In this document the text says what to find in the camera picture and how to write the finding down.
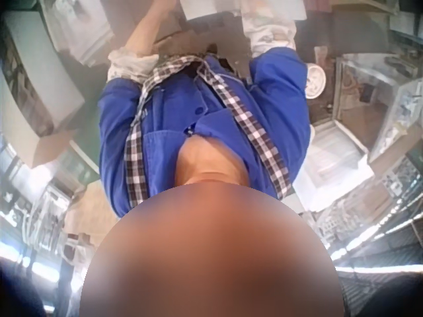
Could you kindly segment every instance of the person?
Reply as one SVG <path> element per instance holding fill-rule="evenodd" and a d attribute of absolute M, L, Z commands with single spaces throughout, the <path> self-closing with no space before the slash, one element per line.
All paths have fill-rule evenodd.
<path fill-rule="evenodd" d="M 149 198 L 108 233 L 79 317 L 343 317 L 319 237 L 277 199 L 202 182 Z"/>
<path fill-rule="evenodd" d="M 154 0 L 124 48 L 113 51 L 100 97 L 100 175 L 123 217 L 173 187 L 247 186 L 281 200 L 310 140 L 307 67 L 295 23 L 243 0 L 251 83 L 214 54 L 162 60 L 152 54 L 176 0 Z"/>

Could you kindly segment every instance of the white sleeve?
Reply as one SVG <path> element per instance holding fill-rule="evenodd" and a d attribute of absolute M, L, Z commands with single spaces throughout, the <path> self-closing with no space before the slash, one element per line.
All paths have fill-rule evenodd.
<path fill-rule="evenodd" d="M 108 70 L 107 81 L 115 78 L 131 79 L 142 85 L 156 67 L 159 56 L 138 57 L 126 48 L 115 50 L 108 56 L 112 65 Z"/>
<path fill-rule="evenodd" d="M 249 3 L 241 1 L 241 14 L 245 36 L 251 40 L 252 56 L 258 57 L 272 48 L 295 50 L 295 22 L 275 17 L 268 7 L 253 8 Z"/>

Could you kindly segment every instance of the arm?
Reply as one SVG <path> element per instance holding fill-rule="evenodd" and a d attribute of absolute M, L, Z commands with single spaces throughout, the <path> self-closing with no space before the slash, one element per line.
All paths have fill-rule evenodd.
<path fill-rule="evenodd" d="M 140 86 L 155 67 L 158 55 L 151 54 L 160 24 L 174 0 L 155 0 L 125 48 L 114 51 L 112 65 L 98 107 L 100 109 L 100 177 L 106 195 L 119 217 L 130 211 L 126 187 L 124 151 L 139 98 Z"/>
<path fill-rule="evenodd" d="M 245 35 L 251 40 L 250 93 L 274 134 L 291 182 L 303 164 L 310 140 L 305 99 L 307 67 L 295 52 L 295 23 L 275 18 L 260 0 L 243 0 Z"/>
<path fill-rule="evenodd" d="M 295 22 L 275 17 L 272 10 L 261 0 L 241 0 L 244 33 L 251 41 L 253 57 L 272 48 L 295 50 Z"/>

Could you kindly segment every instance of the paper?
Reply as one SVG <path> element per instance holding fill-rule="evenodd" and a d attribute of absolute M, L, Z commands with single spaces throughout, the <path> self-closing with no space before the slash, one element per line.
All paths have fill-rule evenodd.
<path fill-rule="evenodd" d="M 253 7 L 269 6 L 269 10 L 277 17 L 284 19 L 305 20 L 307 18 L 303 0 L 180 0 L 187 20 L 222 11 L 240 11 L 242 2 Z"/>

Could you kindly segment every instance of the display case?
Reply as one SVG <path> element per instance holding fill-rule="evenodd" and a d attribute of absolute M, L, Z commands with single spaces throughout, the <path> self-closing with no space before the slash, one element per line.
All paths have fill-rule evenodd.
<path fill-rule="evenodd" d="M 394 54 L 339 58 L 333 119 L 373 162 L 420 117 L 422 79 Z"/>

